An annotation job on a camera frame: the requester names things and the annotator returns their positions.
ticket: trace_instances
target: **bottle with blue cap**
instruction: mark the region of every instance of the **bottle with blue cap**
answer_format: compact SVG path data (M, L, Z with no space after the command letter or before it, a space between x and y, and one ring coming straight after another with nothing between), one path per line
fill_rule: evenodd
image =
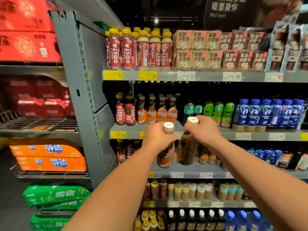
M294 99L292 103L292 113L290 116L290 123L288 129L296 130L298 123L304 111L304 100Z
M256 128L257 119L259 116L260 100L251 99L249 104L248 116L246 119L246 124L244 126L245 132L254 132Z
M279 129L286 129L290 124L290 116L292 113L293 100L282 100L282 107L279 114Z
M248 99L240 99L239 104L235 107L232 129L235 131L244 131L247 114L249 110Z
M270 105L271 100L263 99L261 101L260 109L259 109L259 116L257 119L256 124L256 132L265 132L266 126L269 121L269 116L272 110L272 106Z
M271 112L270 112L270 117L269 121L267 123L267 128L269 129L275 129L278 127L278 119L279 119L279 114L281 110L281 104L282 100L279 99L273 99L271 102Z

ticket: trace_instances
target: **green box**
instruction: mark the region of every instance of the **green box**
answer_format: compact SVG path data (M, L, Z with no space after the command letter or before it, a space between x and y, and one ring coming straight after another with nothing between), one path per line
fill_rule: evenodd
M85 202L86 199L79 199L68 202L60 202L60 203L51 203L51 204L42 204L39 207L42 210L75 210L77 211L81 205Z
M91 192L81 186L29 186L22 194L29 206L88 198Z
M70 218L49 218L33 215L30 218L30 223L36 231L60 231L69 220Z

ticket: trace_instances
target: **orange packaging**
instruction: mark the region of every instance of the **orange packaging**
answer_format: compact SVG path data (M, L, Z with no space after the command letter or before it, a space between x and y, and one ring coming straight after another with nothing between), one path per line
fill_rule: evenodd
M61 62L56 34L0 32L0 61Z
M55 32L49 10L59 10L46 0L0 0L0 31Z
M14 156L83 157L76 144L64 139L11 138L8 145Z
M20 166L20 169L26 171L84 172L87 170L87 165L84 157L59 158L59 157L17 156L16 160Z

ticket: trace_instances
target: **blue bottle cap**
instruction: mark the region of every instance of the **blue bottle cap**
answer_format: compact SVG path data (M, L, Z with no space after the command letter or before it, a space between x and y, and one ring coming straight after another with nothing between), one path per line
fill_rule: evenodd
M279 99L272 99L272 104L281 104L282 100Z
M292 102L293 102L292 100L287 100L287 99L286 100L282 100L282 104L283 105L291 105Z
M259 99L251 99L251 100L250 100L250 104L251 104L251 105L260 104L260 100L259 100Z
M232 211L228 211L228 214L229 214L229 217L231 217L231 218L235 217L235 215L234 215L234 213Z
M270 104L270 103L271 103L271 100L263 99L261 104L266 105L266 104Z
M299 99L294 99L293 100L293 105L302 105L304 103L304 100L299 100Z
M257 219L260 219L260 213L258 211L253 211L253 214Z
M243 104L248 104L249 100L248 99L240 99L240 103L241 105Z
M243 211L243 210L241 210L241 215L242 215L242 217L243 217L244 219L247 218L247 213L246 213L245 211Z

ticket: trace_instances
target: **blue bottle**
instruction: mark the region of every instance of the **blue bottle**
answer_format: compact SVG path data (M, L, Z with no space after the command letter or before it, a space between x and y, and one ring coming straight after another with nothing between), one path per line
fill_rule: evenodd
M228 213L225 216L226 218L226 231L235 231L236 228L236 218L232 211L228 211Z
M269 121L267 123L268 128L277 128L278 118L281 110L282 100L273 99L271 102L271 112Z
M237 230L238 231L248 231L248 218L247 218L247 213L243 210L240 211L239 214L237 214Z
M292 113L293 100L283 100L282 107L279 114L279 129L285 129L290 123L290 116Z
M235 107L232 129L235 131L244 131L248 109L248 99L240 99L239 104Z
M249 228L250 231L261 231L260 227L260 213L256 210L254 210L249 218L250 224Z
M269 116L272 110L272 106L270 105L271 100L269 99L263 99L260 105L260 110L259 110L259 116L257 119L257 126L256 126L256 131L257 132L264 132L265 128L268 124L269 121Z
M260 100L259 99L251 99L249 104L248 115L246 119L246 124L244 127L244 131L254 132L256 128L256 123L259 115L260 109Z
M302 117L304 106L304 100L294 99L292 103L292 113L290 116L290 123L288 129L295 130L298 126L298 123Z

